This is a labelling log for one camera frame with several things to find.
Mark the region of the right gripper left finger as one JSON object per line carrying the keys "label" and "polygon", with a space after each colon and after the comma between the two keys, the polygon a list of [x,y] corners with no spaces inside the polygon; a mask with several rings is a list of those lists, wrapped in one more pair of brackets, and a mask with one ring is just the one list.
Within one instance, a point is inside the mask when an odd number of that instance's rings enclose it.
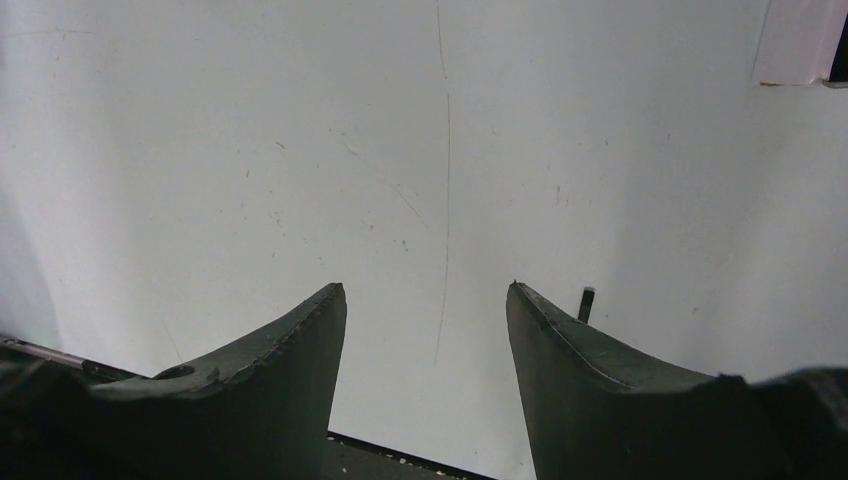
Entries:
{"label": "right gripper left finger", "polygon": [[5,479],[316,479],[345,337],[344,287],[144,376],[1,341]]}

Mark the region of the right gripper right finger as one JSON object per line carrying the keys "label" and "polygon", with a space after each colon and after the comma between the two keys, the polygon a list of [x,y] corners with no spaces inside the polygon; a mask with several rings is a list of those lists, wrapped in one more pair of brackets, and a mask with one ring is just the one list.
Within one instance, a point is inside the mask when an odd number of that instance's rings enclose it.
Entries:
{"label": "right gripper right finger", "polygon": [[763,381],[643,353],[515,282],[506,300],[540,479],[843,479],[847,371]]}

